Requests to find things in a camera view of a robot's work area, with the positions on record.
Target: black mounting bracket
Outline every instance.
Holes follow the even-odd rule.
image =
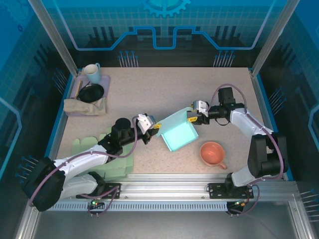
[[[247,186],[236,188],[236,192],[230,194],[226,190],[225,183],[209,183],[207,192],[210,199],[247,199],[248,197],[254,198],[253,190]]]
[[[112,190],[114,187],[119,186],[115,198],[114,199],[119,199],[120,198],[120,193],[121,193],[121,184],[120,183],[105,183],[103,192],[107,192]],[[104,196],[102,199],[111,199],[113,197],[114,192]],[[76,198],[84,198],[81,195],[76,195]]]

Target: gear logo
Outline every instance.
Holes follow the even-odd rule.
[[[186,5],[190,4],[190,0],[141,0],[141,2],[144,10],[148,10],[150,14],[155,13],[157,17],[179,14],[181,9],[185,10]]]
[[[23,24],[29,15],[27,0],[0,0],[0,6],[5,6],[11,17],[18,24]]]

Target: orange mug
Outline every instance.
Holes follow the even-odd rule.
[[[206,142],[203,144],[200,148],[200,157],[209,167],[218,166],[223,170],[227,169],[226,164],[223,163],[225,151],[223,147],[216,142]]]

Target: beige cloth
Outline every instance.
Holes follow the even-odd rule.
[[[105,115],[105,98],[103,97],[93,103],[85,103],[76,99],[65,99],[63,110],[68,113],[81,113],[86,116]]]

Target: open box lid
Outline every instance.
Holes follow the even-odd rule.
[[[161,135],[172,152],[198,139],[194,126],[187,120],[187,111],[191,110],[186,107],[158,122],[161,127],[156,136]]]

